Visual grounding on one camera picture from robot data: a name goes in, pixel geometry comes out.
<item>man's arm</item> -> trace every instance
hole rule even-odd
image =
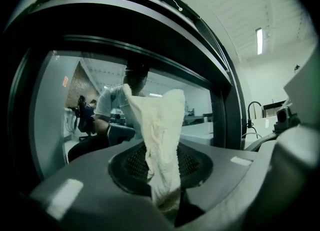
[[[109,127],[110,117],[101,114],[96,114],[95,119],[95,131],[98,136],[106,136]]]

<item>white towel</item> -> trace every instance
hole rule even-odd
[[[173,89],[162,97],[138,97],[132,96],[127,84],[123,91],[141,126],[152,201],[164,212],[177,208],[181,185],[177,147],[184,120],[184,92]]]

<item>white wall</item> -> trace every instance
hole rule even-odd
[[[33,111],[30,111],[30,138],[32,158],[38,174],[47,178],[61,169],[65,164],[64,145],[64,106],[70,87],[71,78],[80,58],[68,56],[64,52],[50,52],[45,58],[36,86],[33,89]],[[66,87],[65,77],[69,78]]]
[[[251,61],[234,63],[246,108],[251,101],[267,105],[273,100],[274,102],[286,100],[288,96],[284,86],[294,76],[295,66],[302,67],[306,63],[316,43],[316,39],[309,39],[274,53],[260,55]]]
[[[277,122],[278,118],[276,116],[267,117],[267,118],[259,118],[255,119],[254,122],[254,128],[256,129],[256,132],[260,134],[262,137],[265,137],[269,134],[271,134],[274,130],[274,125]],[[252,128],[246,129],[247,133],[254,133],[255,130]],[[255,134],[247,134],[244,139],[244,149],[249,147],[253,142],[260,139],[260,137],[257,138]]]
[[[212,113],[210,92],[204,88],[186,85],[181,88],[189,109],[194,109],[195,116]]]

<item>man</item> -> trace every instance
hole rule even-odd
[[[141,91],[146,84],[148,72],[149,67],[144,63],[134,61],[128,62],[123,77],[123,84],[128,84],[130,86],[133,96],[144,97],[144,94]],[[123,90],[123,85],[116,86],[112,89],[106,89],[100,95],[95,109],[94,119],[97,135],[87,138],[75,145],[68,153],[69,162],[79,156],[109,146],[107,131],[112,109],[121,109],[125,115],[125,124],[134,128],[135,137],[137,139],[142,138],[140,125],[130,108]]]

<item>brick wall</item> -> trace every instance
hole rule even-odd
[[[85,96],[85,101],[87,104],[93,99],[98,100],[99,97],[99,93],[91,83],[89,77],[79,62],[69,86],[65,107],[76,107],[80,95]]]

